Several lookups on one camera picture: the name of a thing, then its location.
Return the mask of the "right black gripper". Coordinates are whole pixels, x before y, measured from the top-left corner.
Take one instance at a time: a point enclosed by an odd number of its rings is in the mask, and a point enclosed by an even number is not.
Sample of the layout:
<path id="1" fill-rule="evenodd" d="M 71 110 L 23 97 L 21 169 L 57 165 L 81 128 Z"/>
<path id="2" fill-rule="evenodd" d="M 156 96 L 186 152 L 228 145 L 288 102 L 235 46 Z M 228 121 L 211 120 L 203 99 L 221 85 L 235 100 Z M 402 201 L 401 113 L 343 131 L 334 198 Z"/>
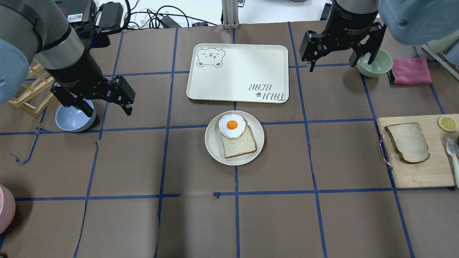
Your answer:
<path id="1" fill-rule="evenodd" d="M 356 66 L 358 60 L 367 53 L 370 53 L 367 63 L 371 65 L 387 29 L 387 25 L 375 22 L 377 13 L 375 10 L 358 14 L 343 7 L 331 7 L 324 31 L 306 31 L 300 45 L 301 60 L 308 64 L 309 72 L 314 71 L 318 59 L 333 51 L 346 49 L 353 50 L 349 58 L 351 67 Z"/>

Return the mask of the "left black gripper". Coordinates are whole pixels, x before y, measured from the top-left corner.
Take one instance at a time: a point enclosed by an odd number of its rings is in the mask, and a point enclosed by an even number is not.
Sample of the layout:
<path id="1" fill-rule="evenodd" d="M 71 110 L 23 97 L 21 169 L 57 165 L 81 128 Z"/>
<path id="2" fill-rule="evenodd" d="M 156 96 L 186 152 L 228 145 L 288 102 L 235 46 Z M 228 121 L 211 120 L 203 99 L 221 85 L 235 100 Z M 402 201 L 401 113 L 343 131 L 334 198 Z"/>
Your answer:
<path id="1" fill-rule="evenodd" d="M 80 109 L 87 117 L 94 114 L 92 103 L 88 100 L 103 100 L 115 103 L 124 110 L 127 116 L 131 116 L 136 92 L 122 76 L 113 80 L 103 79 L 94 85 L 89 83 L 76 83 L 73 86 L 64 86 L 63 83 L 53 83 L 50 92 L 65 106 L 73 106 Z"/>

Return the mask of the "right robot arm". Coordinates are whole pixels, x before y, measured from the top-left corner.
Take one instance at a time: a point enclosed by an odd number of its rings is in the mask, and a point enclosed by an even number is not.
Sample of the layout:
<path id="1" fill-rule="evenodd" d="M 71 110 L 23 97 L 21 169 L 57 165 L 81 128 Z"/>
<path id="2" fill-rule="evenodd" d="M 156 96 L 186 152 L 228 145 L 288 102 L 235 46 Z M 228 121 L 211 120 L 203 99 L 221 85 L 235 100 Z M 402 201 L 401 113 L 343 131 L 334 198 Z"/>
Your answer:
<path id="1" fill-rule="evenodd" d="M 423 45 L 457 31 L 458 12 L 457 0 L 335 0 L 324 31 L 305 33 L 301 60 L 313 71 L 318 59 L 352 49 L 351 67 L 368 53 L 372 64 L 387 30 L 400 44 Z"/>

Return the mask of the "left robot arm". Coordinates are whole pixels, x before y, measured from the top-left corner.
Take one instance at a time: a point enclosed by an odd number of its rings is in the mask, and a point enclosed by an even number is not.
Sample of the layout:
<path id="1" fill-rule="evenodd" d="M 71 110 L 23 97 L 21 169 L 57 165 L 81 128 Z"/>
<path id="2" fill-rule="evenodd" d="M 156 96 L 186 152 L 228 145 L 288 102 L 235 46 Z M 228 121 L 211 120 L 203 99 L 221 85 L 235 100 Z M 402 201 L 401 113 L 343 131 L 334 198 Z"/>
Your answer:
<path id="1" fill-rule="evenodd" d="M 91 116 L 86 100 L 100 99 L 132 114 L 135 91 L 122 76 L 103 76 L 91 44 L 81 40 L 54 0 L 2 0 L 0 31 L 1 103 L 15 96 L 36 60 L 55 79 L 50 91 L 65 107 Z"/>

